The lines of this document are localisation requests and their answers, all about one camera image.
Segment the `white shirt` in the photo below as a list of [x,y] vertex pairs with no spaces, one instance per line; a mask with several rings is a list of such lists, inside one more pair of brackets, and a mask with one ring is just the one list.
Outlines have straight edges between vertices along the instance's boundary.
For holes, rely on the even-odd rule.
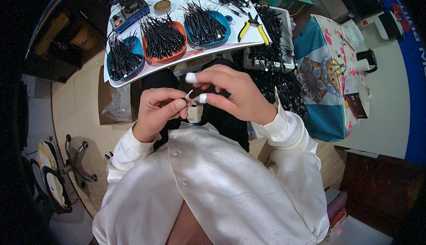
[[273,122],[253,125],[274,146],[269,169],[205,127],[182,124],[156,152],[126,132],[92,224],[99,244],[165,244],[183,200],[213,244],[320,242],[329,221],[318,144],[281,105]]

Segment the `white desk surface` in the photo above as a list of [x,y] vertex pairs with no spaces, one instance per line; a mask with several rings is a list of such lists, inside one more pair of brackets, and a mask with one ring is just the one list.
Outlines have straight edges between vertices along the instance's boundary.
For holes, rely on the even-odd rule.
[[[150,15],[155,16],[154,13],[154,9],[153,6],[155,3],[157,3],[160,0],[145,0],[146,3],[148,3],[148,5],[150,6]],[[180,23],[183,24],[184,22],[184,17],[183,17],[183,10],[179,10],[178,7],[180,6],[180,4],[183,2],[183,0],[170,0],[170,2],[172,2],[172,10],[170,12],[170,17],[174,20],[174,21],[178,21]],[[253,3],[250,2],[250,8],[245,8],[244,9],[246,12],[250,12],[251,15],[254,16],[257,15],[256,9],[253,6]],[[115,5],[113,7],[111,7],[111,15],[110,18],[112,18],[113,15],[115,15],[117,12],[119,11],[119,5]],[[153,72],[162,70],[166,67],[170,67],[172,65],[176,65],[179,62],[182,61],[188,61],[190,59],[194,59],[194,58],[198,58],[201,56],[205,56],[205,55],[209,55],[209,54],[213,54],[213,53],[219,53],[222,51],[227,51],[227,50],[231,50],[231,49],[236,49],[239,47],[248,47],[248,46],[254,46],[254,45],[261,45],[263,44],[263,39],[260,36],[257,28],[251,27],[247,30],[246,34],[244,35],[244,37],[242,38],[241,42],[238,43],[237,41],[237,35],[240,32],[240,30],[242,29],[242,27],[244,26],[244,21],[248,20],[248,16],[247,15],[243,15],[241,14],[240,17],[238,17],[237,15],[235,15],[234,13],[232,13],[232,11],[228,10],[226,7],[224,6],[220,6],[219,7],[219,12],[221,14],[223,14],[224,16],[226,15],[231,15],[233,18],[233,22],[231,24],[231,36],[226,40],[223,41],[221,43],[212,45],[212,46],[206,46],[206,47],[195,47],[194,45],[192,45],[190,42],[187,45],[186,48],[186,52],[173,57],[171,59],[167,59],[164,61],[160,61],[160,62],[151,62],[151,61],[147,61],[145,60],[145,64],[143,67],[141,67],[141,69],[137,72],[137,74],[135,76],[132,76],[131,79],[127,80],[127,81],[119,81],[119,82],[115,82],[109,79],[109,75],[108,75],[108,71],[107,71],[107,53],[109,52],[109,45],[107,43],[106,45],[106,53],[105,53],[105,59],[104,59],[104,81],[108,81],[109,83],[113,86],[113,87],[121,87],[124,86],[126,84],[129,84],[131,82],[134,82],[142,77],[145,77]],[[110,23],[110,21],[108,21],[108,33],[110,33],[112,31],[112,25]],[[122,32],[119,37],[123,37],[126,38],[130,35],[130,33],[133,33],[134,31],[136,31],[136,36],[139,37],[139,39],[142,42],[142,35],[140,32],[140,28],[139,28],[139,24],[137,22],[135,22],[132,26],[130,26],[129,28],[127,28],[124,32]]]

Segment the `shirt sleeve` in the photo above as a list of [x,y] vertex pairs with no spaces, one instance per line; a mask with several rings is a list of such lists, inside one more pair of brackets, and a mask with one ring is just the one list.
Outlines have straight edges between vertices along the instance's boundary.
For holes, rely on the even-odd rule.
[[154,152],[156,139],[147,143],[138,141],[133,135],[135,124],[120,138],[115,146],[114,156],[108,160],[109,183],[112,180],[120,180],[137,161],[145,159]]
[[303,120],[285,111],[278,100],[278,114],[267,125],[254,123],[256,132],[266,136],[274,146],[269,170],[280,180],[283,190],[293,203],[317,243],[327,234],[330,222],[327,201],[320,173],[321,161],[317,145],[308,134]]
[[154,152],[154,142],[143,143],[133,135],[132,128],[118,141],[114,149],[114,156],[108,160],[108,188],[102,200],[101,209],[96,214],[92,223],[92,232],[99,244],[108,244],[105,233],[106,212],[109,199],[120,179],[135,165]]

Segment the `person's left hand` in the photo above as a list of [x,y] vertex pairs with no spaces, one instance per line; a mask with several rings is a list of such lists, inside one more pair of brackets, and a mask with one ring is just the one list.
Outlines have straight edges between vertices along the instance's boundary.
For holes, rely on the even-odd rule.
[[168,120],[179,116],[187,117],[186,93],[173,88],[151,88],[143,91],[139,105],[138,122],[133,135],[140,142],[152,142],[155,134],[166,125]]

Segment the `plastic bowl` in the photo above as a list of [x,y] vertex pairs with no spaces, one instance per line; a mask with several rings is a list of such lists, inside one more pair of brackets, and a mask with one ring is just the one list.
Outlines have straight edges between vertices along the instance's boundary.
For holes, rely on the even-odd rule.
[[[127,37],[127,38],[123,39],[123,42],[126,45],[128,45],[129,44],[128,39],[130,39],[130,38],[131,37]],[[136,40],[135,40],[135,46],[133,47],[132,52],[135,53],[135,54],[142,55],[142,56],[144,55],[144,51],[142,50],[141,40],[137,36],[136,36]],[[111,51],[109,51],[108,57],[107,57],[107,60],[106,60],[106,70],[108,70],[108,74],[111,74],[111,70],[109,68],[109,60],[110,59],[111,59]],[[135,74],[135,72],[137,70],[139,70],[144,64],[145,64],[145,58],[143,57],[141,64],[134,71],[129,73],[126,77],[121,77],[119,80],[114,80],[114,78],[111,78],[111,77],[110,77],[110,79],[115,81],[115,82],[118,82],[118,81],[121,81],[123,79],[131,78],[131,75]]]
[[152,62],[158,62],[158,61],[166,60],[166,59],[169,59],[169,58],[172,58],[172,57],[176,57],[176,56],[178,56],[178,55],[180,55],[180,54],[182,54],[183,52],[186,51],[186,45],[188,43],[188,38],[187,38],[186,33],[185,33],[185,28],[180,22],[173,21],[173,24],[176,26],[178,31],[185,37],[185,45],[182,47],[181,50],[179,50],[177,53],[175,53],[174,56],[164,56],[160,59],[155,58],[155,57],[149,58],[146,55],[146,47],[148,46],[148,43],[146,42],[146,38],[145,38],[145,35],[144,35],[142,37],[142,42],[143,42],[142,49],[144,51],[144,56],[145,56],[146,60],[149,60],[149,61],[152,61]]
[[219,21],[223,26],[225,26],[226,28],[226,32],[225,35],[223,36],[223,38],[221,40],[217,40],[208,44],[204,44],[204,45],[199,45],[197,43],[195,43],[194,41],[191,40],[191,36],[189,35],[189,29],[188,26],[184,23],[185,25],[185,32],[187,33],[188,39],[191,41],[191,43],[193,43],[196,46],[205,46],[205,45],[213,45],[216,43],[220,43],[221,41],[224,41],[226,39],[229,38],[229,36],[231,35],[231,27],[228,24],[228,21],[226,20],[225,16],[223,16],[223,14],[221,14],[220,12],[217,12],[215,10],[209,10],[207,11],[208,13],[210,13],[211,16],[213,16],[217,21]]

